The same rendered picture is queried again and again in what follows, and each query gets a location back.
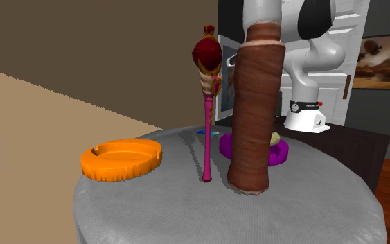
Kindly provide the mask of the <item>white framed picture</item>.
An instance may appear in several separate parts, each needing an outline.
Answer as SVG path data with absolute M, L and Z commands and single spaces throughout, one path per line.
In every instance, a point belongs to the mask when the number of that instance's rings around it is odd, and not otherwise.
M 222 88 L 215 100 L 215 120 L 227 118 L 233 114 L 234 102 L 235 102 L 235 89 L 233 85 L 229 85 L 229 58 L 233 57 L 240 46 L 240 43 L 229 39 L 223 35 L 218 35 L 218 41 L 222 48 L 222 68 L 220 73 L 222 74 Z

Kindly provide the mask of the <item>dark robot stand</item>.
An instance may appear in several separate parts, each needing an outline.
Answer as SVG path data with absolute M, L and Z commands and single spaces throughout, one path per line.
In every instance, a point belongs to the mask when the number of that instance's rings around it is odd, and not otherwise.
M 274 129 L 281 136 L 302 141 L 331 157 L 360 176 L 372 192 L 376 192 L 390 136 L 329 124 L 321 133 L 297 132 L 284 127 L 286 118 L 274 120 Z

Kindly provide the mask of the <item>purple ashtray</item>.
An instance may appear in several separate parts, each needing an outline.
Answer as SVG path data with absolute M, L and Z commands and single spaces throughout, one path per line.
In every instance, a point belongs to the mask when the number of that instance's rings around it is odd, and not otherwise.
M 232 134 L 228 133 L 220 137 L 219 141 L 220 153 L 228 159 L 232 158 Z M 275 146 L 270 146 L 269 164 L 268 166 L 277 166 L 287 160 L 289 146 L 284 140 Z

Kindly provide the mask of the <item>round grey table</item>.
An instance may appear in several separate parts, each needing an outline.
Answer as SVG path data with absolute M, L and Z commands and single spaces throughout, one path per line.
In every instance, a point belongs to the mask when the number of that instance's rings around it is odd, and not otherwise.
M 148 135 L 159 167 L 122 182 L 81 177 L 73 216 L 79 244 L 387 244 L 382 205 L 335 158 L 289 139 L 287 161 L 269 169 L 269 188 L 243 195 L 227 183 L 229 160 L 211 140 L 213 179 L 202 181 L 197 127 Z

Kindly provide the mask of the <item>tall brown cylinder vase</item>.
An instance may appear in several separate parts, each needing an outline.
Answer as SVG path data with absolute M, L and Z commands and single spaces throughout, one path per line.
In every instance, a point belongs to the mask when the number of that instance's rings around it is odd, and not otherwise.
M 281 25 L 274 21 L 252 24 L 236 55 L 227 182 L 246 195 L 258 195 L 269 188 L 270 141 L 284 57 Z

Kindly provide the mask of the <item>orange ashtray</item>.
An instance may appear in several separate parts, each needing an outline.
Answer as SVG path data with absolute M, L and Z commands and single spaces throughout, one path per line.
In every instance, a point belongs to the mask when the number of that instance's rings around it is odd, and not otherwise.
M 161 144 L 151 139 L 120 139 L 98 144 L 80 157 L 90 180 L 118 182 L 148 174 L 161 164 Z

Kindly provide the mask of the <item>brown landscape wall picture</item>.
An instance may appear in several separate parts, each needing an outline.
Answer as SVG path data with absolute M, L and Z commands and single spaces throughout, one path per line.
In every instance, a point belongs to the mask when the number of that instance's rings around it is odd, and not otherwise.
M 362 40 L 354 89 L 390 89 L 390 35 Z

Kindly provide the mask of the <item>white panelled door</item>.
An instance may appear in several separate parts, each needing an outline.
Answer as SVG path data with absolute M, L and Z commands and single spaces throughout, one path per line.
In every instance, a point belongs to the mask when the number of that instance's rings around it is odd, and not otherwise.
M 370 0 L 336 0 L 336 17 L 329 35 L 345 50 L 344 62 L 332 71 L 309 73 L 319 83 L 319 101 L 323 103 L 320 111 L 328 123 L 345 123 L 369 3 Z

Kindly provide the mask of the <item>pink sceptre with red orb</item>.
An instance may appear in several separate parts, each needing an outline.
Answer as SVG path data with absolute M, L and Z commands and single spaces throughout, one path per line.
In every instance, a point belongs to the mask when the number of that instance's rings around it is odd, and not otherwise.
M 192 51 L 193 62 L 199 69 L 200 85 L 204 97 L 205 114 L 205 151 L 202 180 L 210 182 L 211 177 L 211 124 L 213 116 L 213 100 L 222 87 L 222 49 L 214 36 L 215 27 L 204 26 L 204 36 Z

